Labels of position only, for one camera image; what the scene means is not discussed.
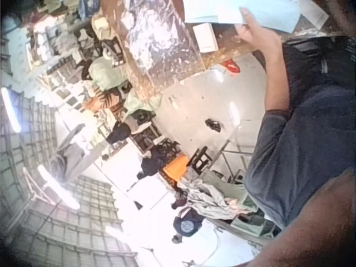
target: plastic sheet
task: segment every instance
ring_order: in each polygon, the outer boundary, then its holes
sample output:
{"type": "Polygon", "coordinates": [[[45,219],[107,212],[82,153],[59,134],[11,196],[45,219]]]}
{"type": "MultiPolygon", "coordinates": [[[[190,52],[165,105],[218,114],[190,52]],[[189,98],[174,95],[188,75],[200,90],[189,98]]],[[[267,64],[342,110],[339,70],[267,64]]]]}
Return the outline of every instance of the plastic sheet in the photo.
{"type": "Polygon", "coordinates": [[[125,8],[125,47],[158,91],[205,69],[170,0],[131,1],[125,8]]]}

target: orange cloth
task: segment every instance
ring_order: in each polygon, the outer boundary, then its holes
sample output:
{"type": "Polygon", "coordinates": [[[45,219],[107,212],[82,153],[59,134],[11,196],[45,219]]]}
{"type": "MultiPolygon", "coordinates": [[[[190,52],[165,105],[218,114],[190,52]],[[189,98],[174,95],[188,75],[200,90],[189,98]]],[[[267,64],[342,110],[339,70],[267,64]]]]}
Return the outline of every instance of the orange cloth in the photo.
{"type": "Polygon", "coordinates": [[[164,172],[173,180],[179,182],[183,174],[186,172],[186,165],[189,158],[184,154],[179,154],[171,163],[163,168],[164,172]]]}

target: chair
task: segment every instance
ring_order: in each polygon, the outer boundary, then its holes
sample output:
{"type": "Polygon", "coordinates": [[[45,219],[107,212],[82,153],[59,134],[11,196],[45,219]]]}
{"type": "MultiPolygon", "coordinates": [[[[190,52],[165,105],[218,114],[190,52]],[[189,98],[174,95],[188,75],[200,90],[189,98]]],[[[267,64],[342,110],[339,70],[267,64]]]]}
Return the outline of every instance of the chair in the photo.
{"type": "Polygon", "coordinates": [[[204,146],[202,149],[197,149],[187,164],[187,167],[191,166],[193,170],[195,170],[199,175],[202,174],[204,168],[212,161],[211,157],[206,153],[206,151],[207,146],[204,146]]]}

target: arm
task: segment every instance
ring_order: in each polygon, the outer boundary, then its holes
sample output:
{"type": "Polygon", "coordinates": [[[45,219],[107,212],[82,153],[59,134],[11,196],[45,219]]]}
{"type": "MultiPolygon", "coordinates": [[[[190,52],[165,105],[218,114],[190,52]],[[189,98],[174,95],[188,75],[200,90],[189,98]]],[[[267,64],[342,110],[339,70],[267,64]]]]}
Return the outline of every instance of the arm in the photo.
{"type": "Polygon", "coordinates": [[[328,181],[247,267],[348,266],[355,249],[355,172],[328,181]]]}
{"type": "Polygon", "coordinates": [[[262,28],[246,8],[242,8],[241,12],[247,25],[236,26],[239,36],[261,50],[266,60],[265,109],[288,110],[289,85],[280,37],[275,32],[262,28]]]}

